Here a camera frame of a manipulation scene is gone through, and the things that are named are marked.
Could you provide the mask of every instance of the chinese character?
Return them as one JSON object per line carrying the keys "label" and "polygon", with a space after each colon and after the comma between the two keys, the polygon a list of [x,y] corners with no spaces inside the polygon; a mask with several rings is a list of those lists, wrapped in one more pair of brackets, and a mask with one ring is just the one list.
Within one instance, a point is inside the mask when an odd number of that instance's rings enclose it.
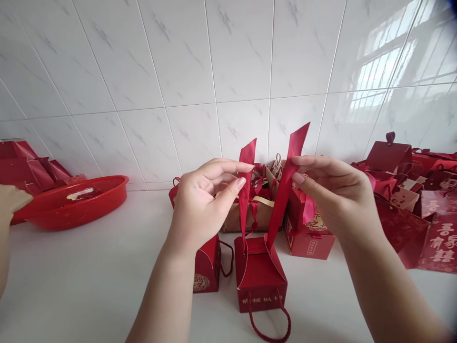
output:
{"label": "chinese character", "polygon": [[438,232],[440,232],[441,236],[447,236],[450,232],[454,231],[454,229],[451,228],[452,225],[452,223],[444,223],[441,225],[441,229],[438,230]]}
{"label": "chinese character", "polygon": [[444,245],[446,247],[448,247],[449,249],[452,249],[454,248],[455,246],[457,246],[457,235],[452,235],[452,236],[449,236],[447,238],[447,242],[444,243]]}
{"label": "chinese character", "polygon": [[439,249],[439,247],[441,246],[441,243],[444,241],[444,238],[437,237],[430,241],[433,242],[432,245],[430,246],[431,248]]}
{"label": "chinese character", "polygon": [[433,262],[451,262],[451,260],[454,259],[452,255],[454,255],[454,252],[452,250],[438,250],[436,255],[432,257],[432,259]]}

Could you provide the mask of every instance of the wall tile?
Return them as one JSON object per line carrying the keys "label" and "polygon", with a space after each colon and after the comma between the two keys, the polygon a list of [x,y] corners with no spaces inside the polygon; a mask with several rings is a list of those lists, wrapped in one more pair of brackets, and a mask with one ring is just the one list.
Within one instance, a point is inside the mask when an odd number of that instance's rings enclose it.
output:
{"label": "wall tile", "polygon": [[329,92],[386,88],[419,3],[348,1]]}
{"label": "wall tile", "polygon": [[316,155],[362,160],[386,91],[327,95]]}
{"label": "wall tile", "polygon": [[25,119],[24,113],[0,80],[0,121]]}
{"label": "wall tile", "polygon": [[269,98],[273,0],[206,0],[217,101]]}
{"label": "wall tile", "polygon": [[30,121],[4,121],[0,123],[0,139],[20,138],[27,141],[39,157],[52,157],[48,148],[38,137]]}
{"label": "wall tile", "polygon": [[68,115],[27,34],[0,1],[0,78],[28,118]]}
{"label": "wall tile", "polygon": [[168,107],[167,114],[183,173],[221,157],[215,104]]}
{"label": "wall tile", "polygon": [[147,191],[148,187],[145,183],[127,183],[128,192]]}
{"label": "wall tile", "polygon": [[456,76],[456,16],[449,1],[424,0],[392,86],[454,82]]}
{"label": "wall tile", "polygon": [[277,0],[271,97],[327,92],[345,0]]}
{"label": "wall tile", "polygon": [[432,120],[420,147],[431,151],[455,153],[457,151],[457,85],[453,85],[445,97],[440,113]]}
{"label": "wall tile", "polygon": [[182,174],[165,109],[119,113],[146,183]]}
{"label": "wall tile", "polygon": [[204,0],[139,4],[165,105],[215,102]]}
{"label": "wall tile", "polygon": [[11,2],[71,114],[114,111],[71,0]]}
{"label": "wall tile", "polygon": [[85,174],[88,179],[103,176],[72,117],[33,119],[30,123],[71,174]]}
{"label": "wall tile", "polygon": [[[432,121],[440,126],[446,126],[445,118],[452,110],[451,98],[455,96],[455,91],[449,92],[450,88],[451,85],[447,84],[389,90],[365,156],[368,156],[375,141],[386,140],[387,132],[394,131],[395,141],[411,144],[415,148],[419,147]],[[449,130],[449,134],[452,132],[451,128],[442,127],[441,130],[443,134],[445,130]],[[442,138],[439,140],[441,143],[437,141],[435,146],[442,147],[442,142],[448,140],[451,140],[449,136]]]}
{"label": "wall tile", "polygon": [[257,138],[256,162],[267,162],[269,100],[218,103],[222,157],[239,160],[241,148]]}
{"label": "wall tile", "polygon": [[172,182],[154,182],[147,183],[148,190],[150,191],[169,191],[173,188]]}
{"label": "wall tile", "polygon": [[271,99],[268,161],[279,152],[287,158],[290,134],[307,122],[311,125],[303,145],[303,155],[314,155],[318,144],[320,122],[324,112],[325,95]]}
{"label": "wall tile", "polygon": [[78,115],[74,120],[103,175],[126,175],[131,183],[144,182],[116,112]]}
{"label": "wall tile", "polygon": [[117,110],[163,106],[135,0],[75,0]]}

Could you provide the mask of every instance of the fingernail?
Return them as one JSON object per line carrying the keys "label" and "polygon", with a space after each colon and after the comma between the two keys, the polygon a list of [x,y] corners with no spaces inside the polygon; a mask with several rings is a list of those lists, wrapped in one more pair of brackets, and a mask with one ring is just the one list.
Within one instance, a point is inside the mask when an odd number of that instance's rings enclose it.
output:
{"label": "fingernail", "polygon": [[238,185],[238,188],[243,188],[244,184],[246,183],[246,179],[245,178],[239,178],[237,180],[237,185]]}
{"label": "fingernail", "polygon": [[303,176],[303,174],[293,173],[292,180],[295,181],[295,183],[302,184],[303,182],[305,182],[305,177]]}

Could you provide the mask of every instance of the red plastic basket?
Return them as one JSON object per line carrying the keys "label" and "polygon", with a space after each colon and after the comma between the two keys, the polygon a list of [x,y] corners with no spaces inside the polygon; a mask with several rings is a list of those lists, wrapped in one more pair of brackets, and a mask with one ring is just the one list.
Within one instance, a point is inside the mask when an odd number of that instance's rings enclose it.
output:
{"label": "red plastic basket", "polygon": [[[36,196],[15,218],[25,219],[48,231],[72,229],[112,212],[127,198],[127,176],[107,176],[57,188]],[[77,202],[67,196],[93,187],[101,194]]]}

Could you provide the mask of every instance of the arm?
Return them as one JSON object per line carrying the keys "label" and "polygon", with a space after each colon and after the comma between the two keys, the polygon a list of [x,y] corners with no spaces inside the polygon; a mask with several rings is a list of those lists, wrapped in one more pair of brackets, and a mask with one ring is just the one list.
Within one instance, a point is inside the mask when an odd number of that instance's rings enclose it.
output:
{"label": "arm", "polygon": [[[253,166],[214,159],[184,174],[173,220],[126,343],[189,340],[197,250],[221,228],[244,178],[231,175]],[[213,194],[222,191],[217,198]]]}
{"label": "arm", "polygon": [[13,213],[30,201],[33,197],[14,186],[0,185],[0,299],[5,291],[10,266],[10,250],[8,236]]}
{"label": "arm", "polygon": [[376,343],[448,343],[452,334],[425,302],[382,230],[368,177],[324,156],[294,159],[294,181],[338,237]]}

